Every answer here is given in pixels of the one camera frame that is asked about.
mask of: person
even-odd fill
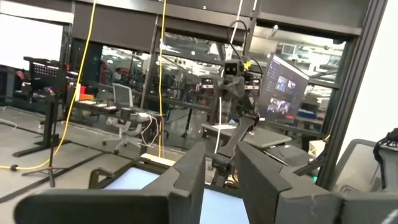
[[[120,83],[122,81],[122,69],[117,68],[115,69],[114,73],[112,74],[112,82]]]

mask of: black metal pole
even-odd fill
[[[388,0],[371,1],[368,13],[363,23],[361,37],[358,39],[357,43],[351,43],[356,44],[356,50],[342,90],[340,103],[336,111],[335,123],[330,133],[331,137],[328,144],[325,146],[326,162],[321,168],[317,180],[317,185],[327,190],[330,190],[333,187],[331,186],[333,172],[387,1]]]
[[[53,113],[53,120],[52,120],[53,125],[52,126],[53,127],[52,127],[51,150],[50,150],[50,161],[49,161],[49,177],[50,177],[50,186],[51,187],[55,187],[55,179],[53,176],[52,164],[53,164],[53,158],[54,158],[54,147],[58,143],[58,138],[55,139],[56,134],[57,134],[57,121],[58,121],[58,116],[57,116],[58,115],[58,100],[59,100],[58,94],[59,93],[56,93],[54,96],[54,102],[53,102],[54,109],[52,111],[52,113]]]

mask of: red object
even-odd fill
[[[86,93],[86,87],[80,86],[80,94],[85,94],[85,93]]]

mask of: white paper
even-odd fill
[[[235,129],[236,126],[230,125],[230,124],[221,124],[221,125],[214,125],[213,126],[216,129],[221,129],[221,130],[225,130],[225,129]]]

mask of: white wall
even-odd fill
[[[0,0],[0,13],[32,19],[73,23],[73,14],[71,12],[44,9],[7,0]]]
[[[398,127],[398,1],[389,0],[371,52],[339,159],[353,139],[378,141]]]

